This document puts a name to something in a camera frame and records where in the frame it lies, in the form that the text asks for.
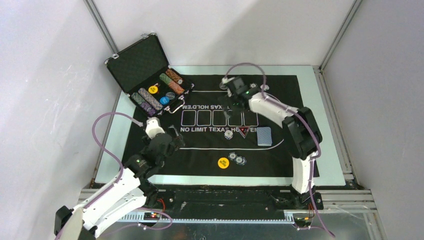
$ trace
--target blue playing card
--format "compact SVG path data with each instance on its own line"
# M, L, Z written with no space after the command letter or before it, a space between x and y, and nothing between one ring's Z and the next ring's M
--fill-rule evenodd
M269 126L257 127L256 134L258 146L271 146L273 144L271 128Z

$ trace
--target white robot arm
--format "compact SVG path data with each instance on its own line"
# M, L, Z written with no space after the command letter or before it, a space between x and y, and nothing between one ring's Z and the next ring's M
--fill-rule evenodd
M307 107L298 109L280 103L266 93L261 93L259 88L250 88L239 76L223 78L222 84L228 87L228 94L220 99L224 110L231 110L225 112L228 117L234 113L252 111L270 119L282 128L284 142L293 159L291 186L300 195L301 202L304 202L309 197L305 193L309 190L310 159L317 154L317 147L305 126L294 117L294 114L299 114L306 120L320 143L322 135L312 111Z
M129 212L156 202L157 188L147 179L165 164L165 159L184 146L176 132L172 137L160 126L155 117L146 122L144 139L147 146L136 155L122 161L123 171L91 197L72 209L66 206L56 212L54 232L59 234L66 222L78 209L82 209L82 229L78 240L95 240L110 225Z

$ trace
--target black poker mat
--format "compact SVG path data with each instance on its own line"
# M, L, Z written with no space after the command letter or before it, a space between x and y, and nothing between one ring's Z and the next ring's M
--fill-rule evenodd
M174 114L165 113L159 118L161 126L174 125L183 135L185 148L176 151L158 174L181 176L226 176L226 177L293 177L293 160L285 148L281 129L262 115L245 112L226 120L218 103L218 97L226 94L219 88L222 75L183 75L194 84L194 92L186 96L185 106ZM246 84L262 84L261 75L241 75ZM268 94L281 102L303 107L298 79L295 75L267 76ZM135 119L147 119L138 108ZM236 126L251 126L244 139ZM256 127L271 127L272 146L258 146ZM224 131L232 130L233 137L225 139ZM131 125L123 158L138 153L143 144L143 128ZM228 158L229 153L246 158L245 165L230 161L227 168L218 166L219 158Z

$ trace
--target white table surface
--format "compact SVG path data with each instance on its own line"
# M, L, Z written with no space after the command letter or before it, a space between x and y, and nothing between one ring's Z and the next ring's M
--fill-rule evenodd
M224 75L230 66L174 66L173 68L182 75ZM336 152L335 140L330 130L322 96L312 66L262 66L262 68L267 75L297 76L303 105L312 110L323 138L320 145L322 154L316 160L319 177L314 178L315 185L344 186L345 179ZM259 75L261 73L253 66L239 66L233 69L231 74ZM136 106L129 100L127 95L121 92L116 112L133 116L135 108ZM120 159L124 155L130 126L130 120L116 115L110 127L106 148ZM95 182L101 184L109 182L117 174L118 170L119 167L115 160L104 152ZM292 182L292 177L154 175L149 180L153 184L172 185L288 186Z

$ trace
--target blue poker chip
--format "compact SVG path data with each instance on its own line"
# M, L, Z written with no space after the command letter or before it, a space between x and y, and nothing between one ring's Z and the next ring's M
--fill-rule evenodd
M169 97L167 96L163 96L162 98L160 98L159 102L163 105L168 104L170 102Z

